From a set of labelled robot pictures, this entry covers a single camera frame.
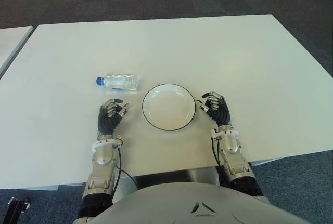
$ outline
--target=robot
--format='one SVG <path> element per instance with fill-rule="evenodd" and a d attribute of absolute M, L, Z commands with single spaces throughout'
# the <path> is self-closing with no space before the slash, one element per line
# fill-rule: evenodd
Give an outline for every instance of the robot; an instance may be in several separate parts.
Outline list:
<path fill-rule="evenodd" d="M 228 188 L 195 182 L 165 183 L 140 189 L 113 204 L 121 172 L 120 147 L 123 143 L 120 136 L 113 137 L 113 132 L 129 105 L 122 107 L 122 100 L 110 99 L 99 109 L 93 170 L 73 224 L 308 223 L 269 203 L 241 153 L 238 132 L 230 123 L 224 97 L 216 92 L 202 97 L 206 101 L 197 100 L 199 108 L 217 124 L 217 129 L 211 130 L 211 144 Z M 114 168 L 118 162 L 119 174 L 115 182 Z"/>

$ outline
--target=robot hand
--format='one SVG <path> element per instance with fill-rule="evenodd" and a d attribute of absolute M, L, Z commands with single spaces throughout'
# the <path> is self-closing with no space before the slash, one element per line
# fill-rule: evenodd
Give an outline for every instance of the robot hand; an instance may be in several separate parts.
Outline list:
<path fill-rule="evenodd" d="M 114 129 L 129 108 L 128 103 L 121 107 L 119 103 L 122 102 L 120 99 L 109 99 L 101 105 L 97 122 L 99 135 L 113 135 Z"/>
<path fill-rule="evenodd" d="M 202 95 L 202 98 L 207 98 L 207 100 L 205 104 L 200 100 L 197 100 L 200 103 L 200 109 L 205 111 L 205 113 L 210 116 L 218 126 L 230 124 L 229 109 L 223 96 L 211 91 L 210 93 Z"/>

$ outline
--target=plate rim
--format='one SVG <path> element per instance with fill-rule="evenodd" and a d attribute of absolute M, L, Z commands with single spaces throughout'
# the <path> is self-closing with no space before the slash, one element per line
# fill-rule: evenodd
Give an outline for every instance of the plate rim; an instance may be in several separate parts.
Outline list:
<path fill-rule="evenodd" d="M 178 128 L 178 129 L 162 129 L 162 128 L 159 128 L 159 127 L 157 127 L 156 125 L 152 124 L 152 123 L 148 120 L 148 118 L 146 117 L 146 115 L 145 115 L 145 111 L 144 111 L 144 101 L 145 101 L 145 99 L 146 99 L 146 96 L 147 96 L 148 93 L 150 93 L 154 88 L 156 88 L 156 87 L 158 87 L 158 86 L 161 86 L 161 85 L 176 85 L 176 86 L 179 86 L 179 87 L 183 88 L 184 90 L 186 90 L 186 91 L 191 95 L 191 97 L 192 97 L 192 99 L 193 99 L 193 102 L 194 102 L 194 112 L 193 112 L 193 116 L 192 116 L 192 118 L 190 119 L 190 121 L 188 121 L 187 124 L 185 124 L 184 126 Z M 142 109 L 142 113 L 143 113 L 145 119 L 147 120 L 147 122 L 148 122 L 149 124 L 151 124 L 153 127 L 157 128 L 157 129 L 164 130 L 164 131 L 175 131 L 175 130 L 179 130 L 179 129 L 182 129 L 182 128 L 186 127 L 187 125 L 189 125 L 190 122 L 192 122 L 192 120 L 193 120 L 193 118 L 194 118 L 194 116 L 195 116 L 195 114 L 196 114 L 196 111 L 197 111 L 196 101 L 195 101 L 193 95 L 188 91 L 188 89 L 186 89 L 185 87 L 183 87 L 183 86 L 181 86 L 181 85 L 172 84 L 172 83 L 159 84 L 159 85 L 157 85 L 157 86 L 154 86 L 154 87 L 151 88 L 150 90 L 148 90 L 147 93 L 145 94 L 143 100 L 142 100 L 141 109 Z"/>

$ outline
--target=plastic bottle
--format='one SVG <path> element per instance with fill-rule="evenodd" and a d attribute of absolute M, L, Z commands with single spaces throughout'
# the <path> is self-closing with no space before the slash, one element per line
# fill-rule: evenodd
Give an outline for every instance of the plastic bottle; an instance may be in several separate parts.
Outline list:
<path fill-rule="evenodd" d="M 110 89 L 136 90 L 137 78 L 135 74 L 107 74 L 96 79 L 97 85 Z"/>

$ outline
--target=black cable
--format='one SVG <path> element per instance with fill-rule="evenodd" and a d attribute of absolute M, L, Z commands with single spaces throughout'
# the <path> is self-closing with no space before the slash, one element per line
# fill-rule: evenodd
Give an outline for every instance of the black cable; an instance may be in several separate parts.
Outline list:
<path fill-rule="evenodd" d="M 120 179 L 120 174 L 121 174 L 121 154 L 120 154 L 119 147 L 117 147 L 117 149 L 118 149 L 118 153 L 119 153 L 119 173 L 118 173 L 118 178 L 117 178 L 117 181 L 116 181 L 116 185 L 114 185 L 114 189 L 113 189 L 113 192 L 111 194 L 111 202 L 112 202 L 114 194 L 116 192 L 116 189 L 117 189 L 117 186 L 118 186 L 118 183 L 119 183 L 119 179 Z"/>
<path fill-rule="evenodd" d="M 217 141 L 217 164 L 220 166 L 220 153 L 219 153 L 220 140 Z"/>
<path fill-rule="evenodd" d="M 131 180 L 134 182 L 134 184 L 136 185 L 136 187 L 137 187 L 137 189 L 139 188 L 139 186 L 137 185 L 137 183 L 136 183 L 136 181 L 134 180 L 134 178 L 129 174 L 129 173 L 127 173 L 125 170 L 123 170 L 123 169 L 120 169 L 120 171 L 122 171 L 122 172 L 124 172 L 126 175 L 128 175 L 128 177 L 130 177 L 131 178 Z"/>
<path fill-rule="evenodd" d="M 121 140 L 120 138 L 117 137 L 117 140 L 120 140 L 121 141 L 121 146 L 123 146 L 123 140 Z"/>
<path fill-rule="evenodd" d="M 218 166 L 220 166 L 220 163 L 219 163 L 219 161 L 217 160 L 217 157 L 216 157 L 216 154 L 215 154 L 214 139 L 213 139 L 213 138 L 212 138 L 212 150 L 213 150 L 213 154 L 214 154 L 215 160 L 216 160 Z"/>

